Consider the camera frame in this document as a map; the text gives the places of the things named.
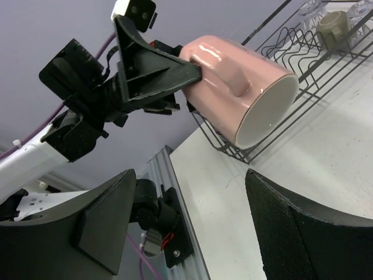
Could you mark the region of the pink mug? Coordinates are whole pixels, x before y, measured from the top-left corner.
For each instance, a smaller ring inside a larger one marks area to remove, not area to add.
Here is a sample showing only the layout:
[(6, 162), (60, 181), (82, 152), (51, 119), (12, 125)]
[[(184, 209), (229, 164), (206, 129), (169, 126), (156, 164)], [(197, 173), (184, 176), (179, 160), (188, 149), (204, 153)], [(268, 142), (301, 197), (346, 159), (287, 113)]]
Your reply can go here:
[(268, 136), (299, 90), (293, 71), (220, 37), (197, 38), (180, 58), (202, 70), (201, 81), (183, 89), (187, 101), (240, 149)]

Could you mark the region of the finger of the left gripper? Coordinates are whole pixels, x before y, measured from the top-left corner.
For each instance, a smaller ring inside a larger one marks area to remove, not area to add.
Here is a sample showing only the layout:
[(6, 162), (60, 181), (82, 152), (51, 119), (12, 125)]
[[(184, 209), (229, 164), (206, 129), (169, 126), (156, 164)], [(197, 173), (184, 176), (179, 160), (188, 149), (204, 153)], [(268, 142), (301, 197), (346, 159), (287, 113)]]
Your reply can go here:
[(117, 16), (115, 32), (123, 104), (146, 105), (202, 79), (199, 66), (152, 47), (129, 18)]

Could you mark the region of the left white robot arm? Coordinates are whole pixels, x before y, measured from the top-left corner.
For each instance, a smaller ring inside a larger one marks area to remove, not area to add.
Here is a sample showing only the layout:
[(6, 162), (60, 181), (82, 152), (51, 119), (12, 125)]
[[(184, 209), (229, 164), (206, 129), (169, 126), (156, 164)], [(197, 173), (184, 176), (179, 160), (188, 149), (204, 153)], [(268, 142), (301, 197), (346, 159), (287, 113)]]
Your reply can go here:
[(76, 40), (40, 72), (42, 83), (68, 110), (1, 162), (1, 201), (53, 168), (90, 153), (98, 138), (108, 137), (105, 123), (122, 127), (137, 110), (170, 115), (179, 105), (169, 96), (202, 79), (201, 67), (171, 47), (145, 42), (140, 33), (146, 24), (117, 16), (114, 27), (114, 52), (121, 57), (115, 75)]

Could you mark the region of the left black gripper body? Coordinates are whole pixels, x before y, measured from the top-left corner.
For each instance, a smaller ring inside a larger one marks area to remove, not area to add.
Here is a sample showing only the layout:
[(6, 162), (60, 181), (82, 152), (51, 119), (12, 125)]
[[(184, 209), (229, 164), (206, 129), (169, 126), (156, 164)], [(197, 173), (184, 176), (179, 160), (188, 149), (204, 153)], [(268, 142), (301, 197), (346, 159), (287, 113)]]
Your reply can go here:
[(106, 122), (123, 127), (133, 111), (167, 116), (178, 111), (175, 92), (192, 84), (192, 63), (179, 57), (181, 50), (158, 40), (110, 49), (107, 59), (119, 53), (120, 61), (117, 73), (103, 83)]

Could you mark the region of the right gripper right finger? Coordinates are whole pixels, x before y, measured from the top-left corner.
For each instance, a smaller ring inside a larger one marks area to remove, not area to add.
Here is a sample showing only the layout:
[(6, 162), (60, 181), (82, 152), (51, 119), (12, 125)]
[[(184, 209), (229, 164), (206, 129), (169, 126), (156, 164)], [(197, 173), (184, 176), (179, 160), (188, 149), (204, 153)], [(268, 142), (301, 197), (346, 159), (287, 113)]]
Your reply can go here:
[(267, 279), (372, 279), (372, 219), (324, 206), (252, 169), (245, 187)]

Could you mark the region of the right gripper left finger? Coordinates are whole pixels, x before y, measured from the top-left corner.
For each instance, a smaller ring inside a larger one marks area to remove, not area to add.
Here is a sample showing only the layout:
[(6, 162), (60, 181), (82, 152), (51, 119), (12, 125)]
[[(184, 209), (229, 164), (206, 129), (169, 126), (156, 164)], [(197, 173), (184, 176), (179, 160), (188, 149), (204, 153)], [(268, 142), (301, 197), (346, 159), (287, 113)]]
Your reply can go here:
[(126, 170), (31, 219), (1, 222), (1, 279), (112, 279), (135, 187)]

